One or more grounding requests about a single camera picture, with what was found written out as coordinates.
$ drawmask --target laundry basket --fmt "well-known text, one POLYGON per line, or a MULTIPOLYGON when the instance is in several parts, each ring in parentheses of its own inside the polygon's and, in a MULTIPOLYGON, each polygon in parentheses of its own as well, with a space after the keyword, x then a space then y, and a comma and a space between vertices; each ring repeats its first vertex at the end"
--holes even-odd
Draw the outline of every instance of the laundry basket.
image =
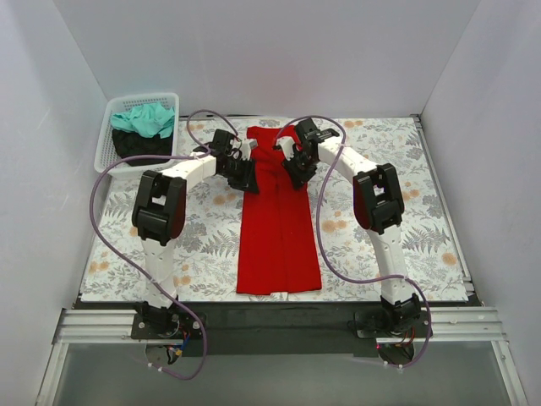
MULTIPOLYGON (((127 112, 132 107, 140 106, 146 103, 159 102, 164 108, 174 107, 175 124, 172 132, 172 152, 177 150, 178 142, 178 96, 175 93, 150 93, 145 95, 124 96, 111 99, 107 103, 103 122, 101 123, 100 138, 96 147, 96 158, 94 159, 94 169, 101 173, 106 167, 118 161, 120 156, 115 151, 115 145, 112 143, 111 116, 117 112, 127 112)), ((143 165, 140 167, 130 167, 127 163, 121 163, 111 169, 109 174, 118 179, 138 178, 144 171, 159 170, 170 167, 174 163, 169 160, 155 165, 143 165)))

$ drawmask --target red pants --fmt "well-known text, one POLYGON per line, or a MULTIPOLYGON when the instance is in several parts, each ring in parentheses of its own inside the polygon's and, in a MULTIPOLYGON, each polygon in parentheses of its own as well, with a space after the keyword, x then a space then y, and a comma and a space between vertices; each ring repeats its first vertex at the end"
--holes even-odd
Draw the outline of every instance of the red pants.
MULTIPOLYGON (((272 149, 279 129, 250 127, 258 195, 244 194, 238 258, 239 294, 298 293, 321 289, 320 264, 314 242, 306 185, 294 190, 281 165, 281 151, 272 149)), ((293 137, 293 126, 283 136, 293 137)))

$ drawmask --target floral tablecloth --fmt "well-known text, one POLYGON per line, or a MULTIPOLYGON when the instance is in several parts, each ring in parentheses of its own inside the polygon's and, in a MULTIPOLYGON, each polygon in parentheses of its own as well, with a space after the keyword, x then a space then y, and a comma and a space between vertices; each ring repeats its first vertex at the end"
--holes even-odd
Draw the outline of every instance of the floral tablecloth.
MULTIPOLYGON (((233 119, 241 137, 251 126, 280 127, 281 118, 233 119)), ((347 130, 347 143, 368 159, 393 164, 401 182, 406 211, 402 223, 404 248, 410 277, 429 300, 467 298, 463 270, 455 242, 434 186, 422 142, 411 118, 348 118, 338 120, 347 130)), ((193 141, 181 122, 179 153, 189 153, 193 141)), ((210 140, 218 120, 194 121, 194 132, 210 140)), ((319 165, 309 182, 313 222, 315 205, 327 166, 319 165)), ((134 261, 144 265, 131 211, 139 180, 113 180, 100 228, 104 235, 134 261)), ((349 277, 371 278, 378 274, 374 249, 368 235, 357 225, 352 212, 351 185, 338 173, 331 176, 321 211, 325 250, 336 269, 349 277)), ((380 285, 358 286, 335 277, 320 256, 323 288, 304 294, 277 293, 271 296, 236 294, 238 242, 243 193, 230 189, 224 178, 215 176, 198 184, 188 194, 186 224, 175 250, 178 296, 184 301, 320 301, 380 299, 380 285)), ((81 286, 82 301, 135 301, 145 294, 145 279, 116 257, 99 240, 93 244, 81 286)))

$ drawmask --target white wall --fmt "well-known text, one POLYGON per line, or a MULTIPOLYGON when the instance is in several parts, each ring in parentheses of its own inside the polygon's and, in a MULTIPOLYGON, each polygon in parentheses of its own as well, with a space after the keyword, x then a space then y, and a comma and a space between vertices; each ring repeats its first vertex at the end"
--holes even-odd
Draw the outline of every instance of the white wall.
POLYGON ((421 112, 478 0, 54 0, 107 97, 184 113, 421 112))
POLYGON ((34 404, 90 250, 106 99, 50 0, 0 0, 0 404, 34 404))
POLYGON ((541 2, 483 0, 422 118, 475 287, 541 404, 541 2))

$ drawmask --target teal cloth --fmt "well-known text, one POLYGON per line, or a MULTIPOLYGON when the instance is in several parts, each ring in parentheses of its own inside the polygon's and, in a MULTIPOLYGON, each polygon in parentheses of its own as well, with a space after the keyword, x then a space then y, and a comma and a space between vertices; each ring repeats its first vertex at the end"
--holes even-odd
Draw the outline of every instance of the teal cloth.
POLYGON ((175 109, 165 109, 160 103, 136 106, 128 112, 117 112, 111 116, 111 126, 141 137, 152 138, 156 134, 161 139, 170 137, 175 124, 175 109))

